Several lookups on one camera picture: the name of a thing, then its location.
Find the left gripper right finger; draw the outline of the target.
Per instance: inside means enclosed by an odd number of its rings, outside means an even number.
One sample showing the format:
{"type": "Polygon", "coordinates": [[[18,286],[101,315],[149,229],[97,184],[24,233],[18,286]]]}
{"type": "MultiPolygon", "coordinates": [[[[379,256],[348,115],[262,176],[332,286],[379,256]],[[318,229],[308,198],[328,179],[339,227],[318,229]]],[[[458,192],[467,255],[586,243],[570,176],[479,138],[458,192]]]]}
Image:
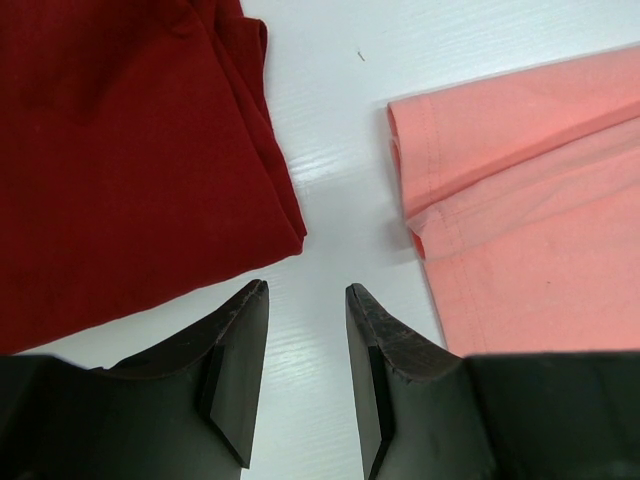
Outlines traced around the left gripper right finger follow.
{"type": "Polygon", "coordinates": [[[368,479],[635,479],[635,352],[458,357],[346,290],[368,479]]]}

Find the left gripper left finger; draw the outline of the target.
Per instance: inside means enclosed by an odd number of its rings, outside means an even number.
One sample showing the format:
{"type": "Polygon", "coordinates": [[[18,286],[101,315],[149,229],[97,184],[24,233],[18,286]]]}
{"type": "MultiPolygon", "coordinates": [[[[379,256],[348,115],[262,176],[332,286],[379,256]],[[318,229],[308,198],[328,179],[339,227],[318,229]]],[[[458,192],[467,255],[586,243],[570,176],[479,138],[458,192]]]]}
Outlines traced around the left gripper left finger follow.
{"type": "Polygon", "coordinates": [[[1,360],[5,479],[237,479],[250,465],[269,320],[254,280],[109,369],[1,360]]]}

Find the pink t-shirt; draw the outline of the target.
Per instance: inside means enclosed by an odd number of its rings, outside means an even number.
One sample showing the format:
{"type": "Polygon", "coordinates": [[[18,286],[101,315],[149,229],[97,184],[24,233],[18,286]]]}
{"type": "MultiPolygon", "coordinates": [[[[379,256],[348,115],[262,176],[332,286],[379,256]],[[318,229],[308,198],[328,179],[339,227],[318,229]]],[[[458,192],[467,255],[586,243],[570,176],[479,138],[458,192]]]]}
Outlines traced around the pink t-shirt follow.
{"type": "Polygon", "coordinates": [[[639,346],[639,50],[392,102],[406,224],[447,347],[639,346]]]}

